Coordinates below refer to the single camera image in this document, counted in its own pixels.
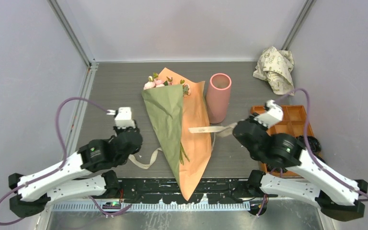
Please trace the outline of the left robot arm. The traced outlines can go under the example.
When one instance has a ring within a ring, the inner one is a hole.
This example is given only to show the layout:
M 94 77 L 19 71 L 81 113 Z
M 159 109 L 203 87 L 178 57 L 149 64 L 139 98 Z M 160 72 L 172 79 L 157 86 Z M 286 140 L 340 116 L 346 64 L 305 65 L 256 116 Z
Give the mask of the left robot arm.
M 10 175 L 9 187 L 21 187 L 9 199 L 10 210 L 25 218 L 64 200 L 118 196 L 121 186 L 112 169 L 124 165 L 130 155 L 140 150 L 142 143 L 139 128 L 118 129 L 109 139 L 91 140 L 65 162 L 30 175 Z

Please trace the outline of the pink flowers with green stems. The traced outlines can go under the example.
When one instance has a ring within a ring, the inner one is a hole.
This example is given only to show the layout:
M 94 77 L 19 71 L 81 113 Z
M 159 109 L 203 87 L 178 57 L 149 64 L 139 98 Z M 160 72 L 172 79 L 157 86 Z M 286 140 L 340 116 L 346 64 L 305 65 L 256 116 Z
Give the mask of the pink flowers with green stems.
M 191 95 L 185 79 L 148 77 L 141 93 L 153 130 L 169 164 L 184 164 L 189 160 L 182 144 L 184 98 Z

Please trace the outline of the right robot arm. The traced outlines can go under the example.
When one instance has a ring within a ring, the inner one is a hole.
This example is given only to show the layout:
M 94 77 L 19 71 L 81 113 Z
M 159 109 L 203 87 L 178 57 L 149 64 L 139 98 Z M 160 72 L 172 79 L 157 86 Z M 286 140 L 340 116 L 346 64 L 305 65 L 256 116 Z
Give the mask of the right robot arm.
M 365 204 L 359 197 L 367 193 L 365 180 L 352 180 L 328 168 L 316 156 L 311 156 L 305 144 L 294 136 L 286 133 L 269 135 L 266 130 L 263 125 L 247 119 L 239 121 L 232 133 L 252 159 L 294 172 L 306 182 L 252 170 L 246 184 L 251 196 L 290 197 L 343 222 L 364 216 Z

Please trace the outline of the green orange flower bouquet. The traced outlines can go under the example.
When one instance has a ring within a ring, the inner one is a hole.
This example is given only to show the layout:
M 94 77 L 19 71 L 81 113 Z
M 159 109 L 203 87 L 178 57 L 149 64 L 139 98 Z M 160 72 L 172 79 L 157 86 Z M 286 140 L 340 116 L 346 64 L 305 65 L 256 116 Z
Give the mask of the green orange flower bouquet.
M 141 92 L 151 125 L 185 201 L 193 195 L 212 155 L 210 133 L 190 128 L 209 126 L 204 81 L 193 82 L 164 68 L 160 87 Z

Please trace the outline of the cream printed ribbon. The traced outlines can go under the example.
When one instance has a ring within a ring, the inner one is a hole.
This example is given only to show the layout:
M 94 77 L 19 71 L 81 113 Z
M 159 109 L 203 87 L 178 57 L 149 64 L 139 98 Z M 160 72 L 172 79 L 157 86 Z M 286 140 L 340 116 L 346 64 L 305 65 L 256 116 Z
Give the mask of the cream printed ribbon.
M 232 123 L 230 125 L 227 126 L 205 126 L 205 127 L 192 127 L 189 128 L 188 130 L 190 131 L 190 133 L 212 133 L 213 134 L 213 138 L 212 138 L 212 146 L 211 146 L 211 150 L 213 151 L 214 146 L 215 146 L 215 140 L 216 137 L 220 137 L 220 138 L 224 138 L 227 137 L 229 135 L 232 134 L 233 129 L 235 128 L 235 126 L 237 125 L 237 122 Z M 162 152 L 161 148 L 157 148 L 156 150 L 153 151 L 149 164 L 143 164 L 139 161 L 137 161 L 137 159 L 135 158 L 135 156 L 133 154 L 129 155 L 128 159 L 135 164 L 137 167 L 142 168 L 147 170 L 157 159 L 158 156 L 158 152 Z

